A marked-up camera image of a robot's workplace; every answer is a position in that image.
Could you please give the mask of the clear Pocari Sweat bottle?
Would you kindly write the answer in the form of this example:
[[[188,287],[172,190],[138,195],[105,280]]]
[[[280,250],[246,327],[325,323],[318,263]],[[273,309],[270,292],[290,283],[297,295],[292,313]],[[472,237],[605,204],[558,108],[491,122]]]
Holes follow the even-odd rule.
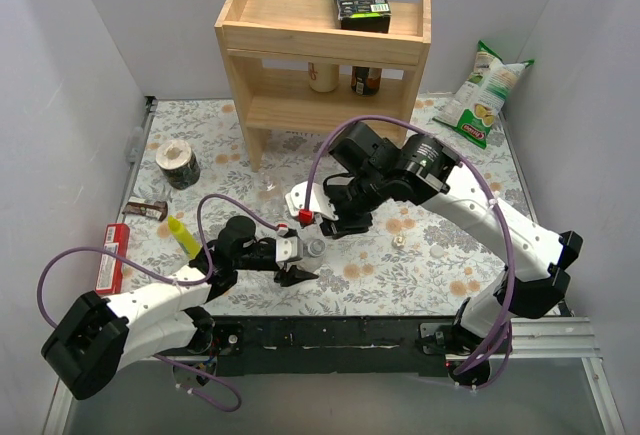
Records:
[[[307,239],[302,241],[304,244],[303,259],[298,262],[294,262],[290,264],[296,264],[297,267],[302,270],[306,270],[306,271],[317,274],[316,271],[321,267],[321,265],[324,263],[324,260],[325,260],[326,243],[319,238],[312,238],[312,239]],[[280,266],[280,269],[283,267],[284,264],[286,263],[278,263],[278,265]]]

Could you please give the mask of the white bottle cap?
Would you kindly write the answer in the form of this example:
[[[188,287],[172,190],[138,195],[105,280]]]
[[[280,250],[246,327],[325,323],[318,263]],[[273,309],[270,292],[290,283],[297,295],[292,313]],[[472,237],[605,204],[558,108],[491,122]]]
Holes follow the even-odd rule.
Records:
[[[445,250],[439,245],[433,245],[430,248],[430,254],[432,257],[441,258],[445,255]]]

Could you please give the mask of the clear red-label water bottle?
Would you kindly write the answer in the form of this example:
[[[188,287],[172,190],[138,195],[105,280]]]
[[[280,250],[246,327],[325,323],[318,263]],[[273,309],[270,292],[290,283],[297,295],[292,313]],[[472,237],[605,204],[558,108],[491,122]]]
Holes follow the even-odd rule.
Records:
[[[278,222],[287,217],[288,209],[281,180],[267,172],[259,175],[256,186],[259,210],[270,222]]]

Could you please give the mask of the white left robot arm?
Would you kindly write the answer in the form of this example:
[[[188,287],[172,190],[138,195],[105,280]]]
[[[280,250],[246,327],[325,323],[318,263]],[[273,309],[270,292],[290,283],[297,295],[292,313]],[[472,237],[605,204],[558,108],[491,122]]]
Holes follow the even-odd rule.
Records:
[[[229,219],[216,239],[168,282],[102,297],[94,291],[72,304],[41,354],[78,400],[102,390],[126,366],[172,349],[216,356],[226,345],[205,304],[232,288],[241,271],[266,271],[281,287],[313,280],[326,244],[281,224],[257,238],[255,222]]]

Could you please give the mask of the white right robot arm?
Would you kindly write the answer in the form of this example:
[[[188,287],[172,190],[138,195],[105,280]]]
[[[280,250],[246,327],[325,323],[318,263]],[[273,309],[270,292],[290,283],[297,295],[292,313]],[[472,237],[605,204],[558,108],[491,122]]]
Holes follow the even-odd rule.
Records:
[[[451,350],[486,358],[501,345],[512,318],[539,319],[565,298],[567,270],[582,237],[547,230],[522,215],[491,191],[468,159],[437,138],[413,128],[397,147],[356,117],[331,133],[319,152],[330,154],[350,178],[323,190],[335,213],[323,219],[325,236],[364,233],[382,204],[409,202],[447,219],[503,262],[503,272],[458,310]]]

